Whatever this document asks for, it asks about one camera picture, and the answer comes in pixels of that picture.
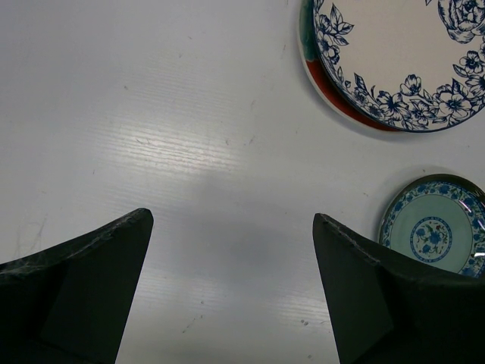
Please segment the small blue patterned plate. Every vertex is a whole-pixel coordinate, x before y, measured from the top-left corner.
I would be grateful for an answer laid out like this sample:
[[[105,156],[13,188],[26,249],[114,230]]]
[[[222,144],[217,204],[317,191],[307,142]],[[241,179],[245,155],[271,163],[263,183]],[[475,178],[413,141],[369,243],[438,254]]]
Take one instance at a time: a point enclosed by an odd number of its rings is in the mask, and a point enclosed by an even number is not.
[[[484,276],[484,191],[452,174],[404,187],[380,223],[378,243],[435,268]]]

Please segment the red plate with teal flower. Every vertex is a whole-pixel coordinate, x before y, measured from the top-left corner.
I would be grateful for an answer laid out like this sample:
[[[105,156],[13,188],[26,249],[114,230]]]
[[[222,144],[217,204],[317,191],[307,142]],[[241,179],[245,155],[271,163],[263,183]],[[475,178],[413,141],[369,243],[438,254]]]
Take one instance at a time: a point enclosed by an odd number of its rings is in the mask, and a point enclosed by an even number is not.
[[[311,16],[311,1],[300,1],[296,25],[299,54],[309,82],[320,99],[341,119],[355,126],[397,134],[398,130],[379,124],[359,113],[339,94],[319,61],[313,39]]]

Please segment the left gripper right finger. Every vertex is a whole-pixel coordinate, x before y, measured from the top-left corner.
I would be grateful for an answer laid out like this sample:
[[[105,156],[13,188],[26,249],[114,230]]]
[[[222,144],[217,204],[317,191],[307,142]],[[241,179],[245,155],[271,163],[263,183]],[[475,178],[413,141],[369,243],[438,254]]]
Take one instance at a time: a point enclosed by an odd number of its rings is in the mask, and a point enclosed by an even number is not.
[[[317,214],[313,241],[341,363],[482,363],[484,280],[417,262]]]

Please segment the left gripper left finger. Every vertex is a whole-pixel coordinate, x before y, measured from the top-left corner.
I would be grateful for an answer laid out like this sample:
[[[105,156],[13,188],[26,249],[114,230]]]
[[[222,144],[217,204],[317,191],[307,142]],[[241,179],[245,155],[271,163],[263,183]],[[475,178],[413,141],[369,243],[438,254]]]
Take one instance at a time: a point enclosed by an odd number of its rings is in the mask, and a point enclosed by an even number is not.
[[[136,209],[1,265],[3,363],[113,363],[154,219]]]

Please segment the white blue floral plate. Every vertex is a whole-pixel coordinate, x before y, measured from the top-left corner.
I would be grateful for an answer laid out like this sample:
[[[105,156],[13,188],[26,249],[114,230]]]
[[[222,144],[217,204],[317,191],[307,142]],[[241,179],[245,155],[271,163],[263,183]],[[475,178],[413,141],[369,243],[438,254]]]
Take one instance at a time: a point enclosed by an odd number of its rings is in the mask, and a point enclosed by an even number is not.
[[[318,57],[346,101],[412,133],[484,110],[484,3],[313,1]]]

